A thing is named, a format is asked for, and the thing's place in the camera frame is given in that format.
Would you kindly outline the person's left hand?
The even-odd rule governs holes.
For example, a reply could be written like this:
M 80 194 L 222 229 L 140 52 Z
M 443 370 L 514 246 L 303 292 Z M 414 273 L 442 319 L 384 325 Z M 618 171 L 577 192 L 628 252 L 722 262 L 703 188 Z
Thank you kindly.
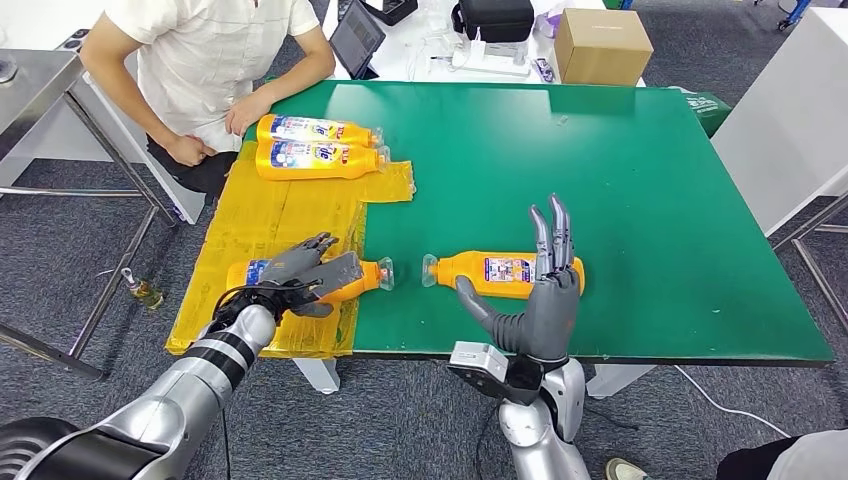
M 254 92 L 238 100 L 225 116 L 225 129 L 229 134 L 243 137 L 247 129 L 270 109 L 270 103 Z

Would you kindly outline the person's right hand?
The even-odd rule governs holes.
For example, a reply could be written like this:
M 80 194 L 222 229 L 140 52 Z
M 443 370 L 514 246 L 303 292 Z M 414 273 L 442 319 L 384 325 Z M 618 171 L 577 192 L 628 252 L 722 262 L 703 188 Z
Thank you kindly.
M 191 135 L 172 134 L 166 137 L 161 145 L 177 163 L 188 167 L 198 166 L 207 157 L 217 154 L 216 150 L 207 146 L 201 139 Z

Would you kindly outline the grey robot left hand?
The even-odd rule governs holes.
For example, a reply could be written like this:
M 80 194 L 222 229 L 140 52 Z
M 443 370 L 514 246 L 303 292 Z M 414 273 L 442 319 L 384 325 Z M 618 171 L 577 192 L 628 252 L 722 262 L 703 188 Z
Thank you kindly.
M 321 232 L 290 247 L 273 257 L 259 277 L 260 285 L 293 287 L 302 285 L 300 276 L 321 264 L 321 257 L 338 238 L 329 232 Z M 333 306 L 322 303 L 307 287 L 282 291 L 287 309 L 302 317 L 324 318 L 333 311 Z

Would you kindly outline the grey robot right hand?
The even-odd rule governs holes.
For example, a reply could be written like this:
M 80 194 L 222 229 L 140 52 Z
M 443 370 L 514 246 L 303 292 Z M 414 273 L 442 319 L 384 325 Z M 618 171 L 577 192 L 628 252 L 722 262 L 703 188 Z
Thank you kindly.
M 455 280 L 459 301 L 495 346 L 542 362 L 568 356 L 580 299 L 570 215 L 555 193 L 549 196 L 549 205 L 552 226 L 537 206 L 529 209 L 536 231 L 535 277 L 522 312 L 499 312 L 478 295 L 468 277 L 460 275 Z

